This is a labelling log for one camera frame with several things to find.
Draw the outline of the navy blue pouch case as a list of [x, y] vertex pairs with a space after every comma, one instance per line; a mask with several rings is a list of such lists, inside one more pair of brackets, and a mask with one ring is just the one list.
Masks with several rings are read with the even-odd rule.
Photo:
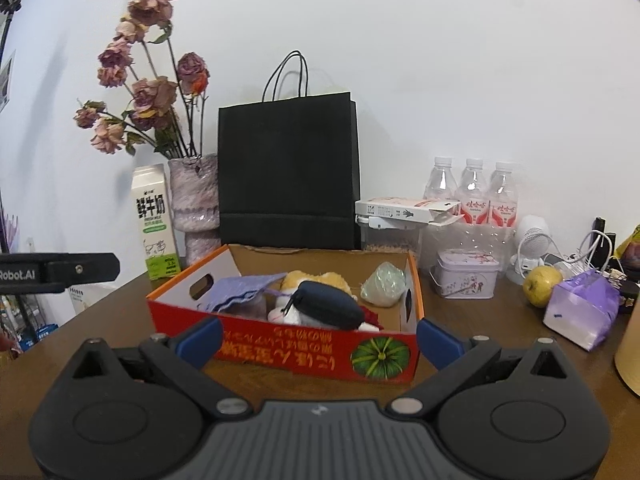
[[306, 318], [339, 330], [356, 330], [364, 322], [363, 310], [352, 296], [323, 283], [301, 282], [288, 304]]

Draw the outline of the purple drawstring pouch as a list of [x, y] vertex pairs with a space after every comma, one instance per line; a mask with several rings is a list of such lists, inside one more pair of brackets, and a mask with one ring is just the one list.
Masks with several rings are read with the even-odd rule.
[[285, 273], [239, 275], [220, 278], [198, 300], [196, 308], [207, 313], [228, 310], [235, 304], [246, 304], [265, 294], [281, 296], [277, 284]]

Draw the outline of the white flat carton box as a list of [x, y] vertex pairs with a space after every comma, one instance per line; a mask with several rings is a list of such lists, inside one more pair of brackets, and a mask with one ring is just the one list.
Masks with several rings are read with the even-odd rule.
[[454, 223], [461, 219], [457, 200], [428, 200], [420, 198], [379, 197], [357, 200], [355, 214], [423, 224]]

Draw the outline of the cream yellow thermos bottle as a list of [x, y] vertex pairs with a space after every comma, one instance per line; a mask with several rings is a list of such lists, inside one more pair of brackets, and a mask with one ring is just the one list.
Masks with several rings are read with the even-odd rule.
[[635, 395], [640, 396], [640, 318], [634, 311], [614, 356], [620, 380]]

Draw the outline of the white green milk carton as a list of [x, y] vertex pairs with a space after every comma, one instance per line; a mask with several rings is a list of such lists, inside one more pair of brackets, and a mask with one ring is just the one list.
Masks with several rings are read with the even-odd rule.
[[131, 197], [149, 279], [173, 278], [181, 268], [164, 166], [136, 168], [132, 174]]

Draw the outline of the black paper shopping bag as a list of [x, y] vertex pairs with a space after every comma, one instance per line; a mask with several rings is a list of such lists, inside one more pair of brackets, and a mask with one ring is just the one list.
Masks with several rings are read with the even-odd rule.
[[218, 113], [220, 237], [252, 247], [357, 250], [357, 109], [347, 92], [312, 96], [302, 52], [297, 94], [279, 100], [283, 64], [255, 103]]

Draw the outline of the white round device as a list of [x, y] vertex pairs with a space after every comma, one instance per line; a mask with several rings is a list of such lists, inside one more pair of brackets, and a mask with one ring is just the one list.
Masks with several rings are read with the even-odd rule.
[[544, 218], [526, 214], [518, 220], [513, 234], [514, 254], [506, 269], [506, 277], [515, 284], [523, 284], [528, 272], [542, 265], [542, 257], [548, 252], [550, 242], [550, 229]]

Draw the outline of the iridescent plastic bag ball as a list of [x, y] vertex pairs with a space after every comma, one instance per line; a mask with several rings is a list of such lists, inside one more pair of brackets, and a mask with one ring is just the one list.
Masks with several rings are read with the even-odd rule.
[[385, 261], [364, 281], [360, 288], [360, 298], [375, 307], [390, 308], [406, 290], [404, 272]]

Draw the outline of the purple tissue pack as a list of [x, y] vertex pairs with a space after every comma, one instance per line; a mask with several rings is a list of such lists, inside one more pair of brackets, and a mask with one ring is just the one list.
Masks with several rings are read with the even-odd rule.
[[620, 291], [591, 269], [553, 287], [542, 322], [549, 330], [591, 351], [605, 341], [619, 306]]

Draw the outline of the yellow plush toy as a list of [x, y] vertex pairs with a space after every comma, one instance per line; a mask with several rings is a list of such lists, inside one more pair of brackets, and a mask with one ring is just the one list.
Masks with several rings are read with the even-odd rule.
[[281, 282], [280, 291], [285, 292], [286, 294], [292, 294], [292, 292], [296, 291], [299, 284], [304, 281], [329, 285], [341, 290], [342, 292], [346, 292], [349, 296], [352, 296], [352, 289], [347, 281], [341, 276], [341, 274], [337, 274], [335, 272], [326, 272], [323, 274], [309, 274], [301, 270], [288, 272]]

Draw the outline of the white floral tin box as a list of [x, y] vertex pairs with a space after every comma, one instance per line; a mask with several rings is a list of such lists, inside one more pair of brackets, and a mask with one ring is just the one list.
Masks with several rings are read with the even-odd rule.
[[439, 296], [452, 300], [484, 300], [494, 296], [500, 262], [487, 252], [442, 250], [430, 269]]

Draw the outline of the yellow green apple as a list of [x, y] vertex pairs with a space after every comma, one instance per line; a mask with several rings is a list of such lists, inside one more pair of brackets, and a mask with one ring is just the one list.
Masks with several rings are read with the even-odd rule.
[[537, 266], [527, 274], [523, 283], [526, 300], [534, 307], [548, 306], [553, 289], [563, 281], [563, 275], [553, 266]]

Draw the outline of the lavender towel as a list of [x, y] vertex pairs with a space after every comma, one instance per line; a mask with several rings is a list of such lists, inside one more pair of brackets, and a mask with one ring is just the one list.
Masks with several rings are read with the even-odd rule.
[[239, 318], [265, 321], [268, 318], [267, 299], [265, 295], [259, 294], [250, 300], [229, 304], [221, 308], [219, 312], [224, 315], [238, 316]]

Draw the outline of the clear plastic container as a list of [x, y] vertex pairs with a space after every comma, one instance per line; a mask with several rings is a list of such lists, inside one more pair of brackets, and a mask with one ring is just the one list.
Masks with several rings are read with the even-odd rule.
[[369, 252], [410, 252], [419, 259], [422, 224], [405, 220], [356, 215], [361, 244]]

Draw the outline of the water bottle right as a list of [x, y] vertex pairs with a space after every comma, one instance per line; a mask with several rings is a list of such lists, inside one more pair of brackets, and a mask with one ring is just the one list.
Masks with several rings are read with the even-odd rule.
[[489, 223], [497, 228], [513, 228], [518, 216], [518, 188], [516, 187], [512, 165], [497, 162], [491, 174], [489, 188]]

